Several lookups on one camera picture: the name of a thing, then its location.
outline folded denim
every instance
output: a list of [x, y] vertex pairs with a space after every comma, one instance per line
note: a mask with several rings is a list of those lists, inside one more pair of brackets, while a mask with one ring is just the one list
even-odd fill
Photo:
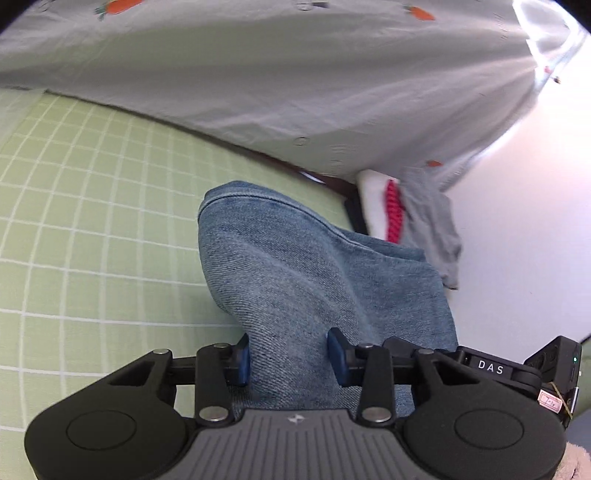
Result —
[[[339, 229], [241, 181], [210, 190], [198, 222], [212, 297], [250, 338], [251, 381], [233, 390], [238, 409], [354, 411], [361, 389], [335, 380], [331, 327], [352, 343], [395, 335], [426, 348], [457, 346], [441, 279], [420, 250]], [[408, 387], [397, 387], [396, 408], [412, 412]]]

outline carrot print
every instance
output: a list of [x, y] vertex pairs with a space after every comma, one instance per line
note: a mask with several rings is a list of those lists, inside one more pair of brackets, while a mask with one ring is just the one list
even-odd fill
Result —
[[116, 15], [125, 12], [136, 5], [139, 5], [142, 0], [111, 0], [105, 3], [102, 7], [95, 9], [95, 14], [99, 16], [99, 20], [103, 20], [105, 15]]
[[426, 10], [423, 10], [422, 8], [419, 8], [419, 7], [411, 7], [409, 5], [405, 5], [404, 8], [406, 9], [406, 11], [408, 13], [410, 13], [417, 20], [424, 20], [424, 21], [433, 21], [433, 20], [435, 20], [435, 17], [434, 16], [432, 16], [429, 12], [427, 12]]

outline logo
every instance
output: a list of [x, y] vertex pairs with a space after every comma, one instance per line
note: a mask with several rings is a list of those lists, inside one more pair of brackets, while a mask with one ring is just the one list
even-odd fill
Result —
[[304, 417], [303, 415], [300, 415], [299, 413], [296, 413], [292, 417], [287, 417], [287, 420], [289, 420], [290, 422], [292, 422], [294, 425], [299, 425], [305, 419], [306, 419], [306, 417]]
[[476, 355], [472, 355], [468, 366], [476, 370], [485, 371], [488, 374], [499, 375], [504, 378], [511, 378], [513, 369], [508, 365], [500, 364], [492, 360], [481, 358]]

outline white sheet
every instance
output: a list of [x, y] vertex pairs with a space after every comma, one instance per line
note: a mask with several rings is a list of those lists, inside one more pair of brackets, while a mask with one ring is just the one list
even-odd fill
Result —
[[[113, 14], [122, 2], [136, 5]], [[519, 0], [534, 58], [511, 0], [413, 3], [434, 20], [394, 0], [43, 0], [0, 35], [0, 85], [120, 106], [335, 176], [428, 160], [445, 175], [528, 108], [539, 61], [560, 60], [570, 30], [553, 5]]]

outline bed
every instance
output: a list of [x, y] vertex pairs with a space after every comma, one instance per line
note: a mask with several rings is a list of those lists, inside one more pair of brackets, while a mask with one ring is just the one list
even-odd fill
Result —
[[[240, 338], [200, 267], [207, 190], [247, 180], [349, 222], [326, 187], [168, 125], [40, 92], [0, 92], [2, 112], [18, 122], [0, 122], [0, 479], [34, 480], [41, 410], [154, 348]], [[192, 402], [181, 387], [176, 408]]]

